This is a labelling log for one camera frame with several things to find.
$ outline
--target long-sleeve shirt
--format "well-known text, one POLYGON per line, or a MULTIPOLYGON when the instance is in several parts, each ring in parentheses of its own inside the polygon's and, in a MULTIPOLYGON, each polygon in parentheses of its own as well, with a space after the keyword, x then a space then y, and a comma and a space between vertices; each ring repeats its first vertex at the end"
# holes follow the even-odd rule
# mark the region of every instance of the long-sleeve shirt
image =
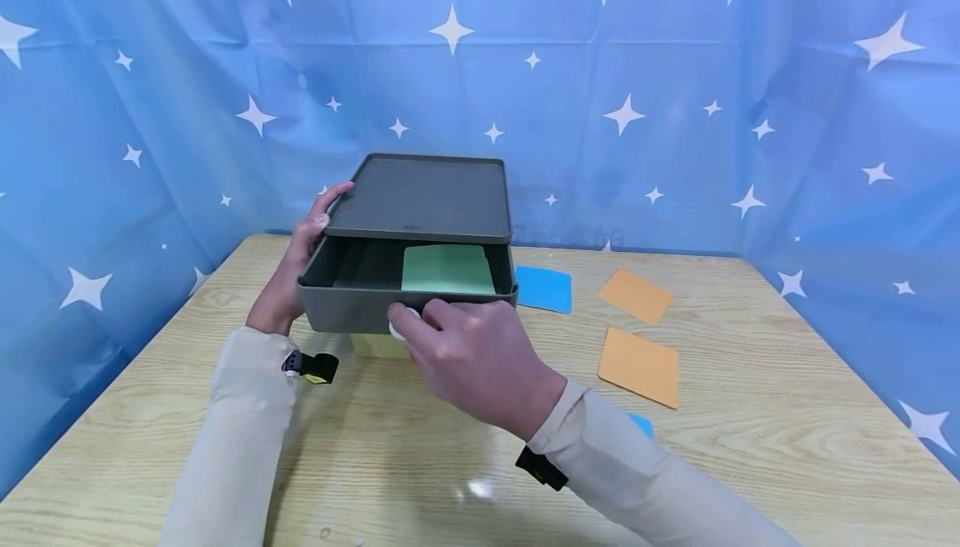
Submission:
MULTIPOLYGON (((279 334, 250 328, 230 334, 160 547, 263 545, 298 394, 297 379, 280 370, 292 348, 279 334)), ((573 381, 528 446, 557 466, 583 501, 657 547, 798 545, 724 485, 647 438, 623 410, 573 381)))

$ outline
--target box lid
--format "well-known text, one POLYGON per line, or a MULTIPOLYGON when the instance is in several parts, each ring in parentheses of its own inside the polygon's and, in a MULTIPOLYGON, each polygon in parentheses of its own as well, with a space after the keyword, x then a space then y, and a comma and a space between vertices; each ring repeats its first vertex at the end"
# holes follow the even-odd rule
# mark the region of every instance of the box lid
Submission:
POLYGON ((330 236, 506 244, 513 235, 499 159, 372 153, 353 182, 330 208, 330 236))

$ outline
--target wooden table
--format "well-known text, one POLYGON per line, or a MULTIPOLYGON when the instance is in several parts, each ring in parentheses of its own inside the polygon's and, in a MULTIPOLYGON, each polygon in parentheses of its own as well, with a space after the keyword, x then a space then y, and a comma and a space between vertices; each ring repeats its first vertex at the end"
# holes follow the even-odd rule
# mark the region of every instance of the wooden table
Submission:
MULTIPOLYGON (((208 406, 223 340, 287 240, 247 239, 0 504, 1 545, 153 545, 208 406)), ((749 265, 517 248, 573 275, 574 314, 520 308, 546 362, 654 422, 657 439, 807 545, 956 545, 960 484, 749 265), (648 327, 598 298, 614 269, 671 290, 648 327), (607 326, 681 354, 679 410, 596 377, 607 326)), ((406 359, 342 357, 311 387, 278 473, 273 545, 639 545, 569 491, 514 469, 522 444, 436 400, 406 359)))

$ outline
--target wrist strap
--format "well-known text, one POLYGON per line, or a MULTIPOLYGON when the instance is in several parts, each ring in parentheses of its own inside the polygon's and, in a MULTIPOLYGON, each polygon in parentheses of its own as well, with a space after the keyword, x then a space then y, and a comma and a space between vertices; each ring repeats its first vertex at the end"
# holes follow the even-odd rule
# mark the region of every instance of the wrist strap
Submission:
POLYGON ((337 368, 340 366, 340 359, 330 353, 317 353, 315 356, 309 356, 294 349, 283 361, 280 369, 287 376, 303 376, 303 380, 311 384, 330 384, 333 377, 337 374, 337 368))
POLYGON ((526 470, 539 484, 548 484, 550 489, 560 490, 567 486, 568 478, 557 466, 550 463, 546 456, 536 454, 530 447, 524 447, 517 459, 517 467, 526 470))

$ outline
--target blue curtain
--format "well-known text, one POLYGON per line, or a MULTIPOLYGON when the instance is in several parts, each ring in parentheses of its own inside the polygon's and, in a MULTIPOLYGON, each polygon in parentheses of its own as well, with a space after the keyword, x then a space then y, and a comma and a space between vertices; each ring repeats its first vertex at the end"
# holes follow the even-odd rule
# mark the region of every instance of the blue curtain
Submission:
POLYGON ((371 151, 744 257, 960 474, 959 96, 960 0, 0 0, 0 495, 371 151))

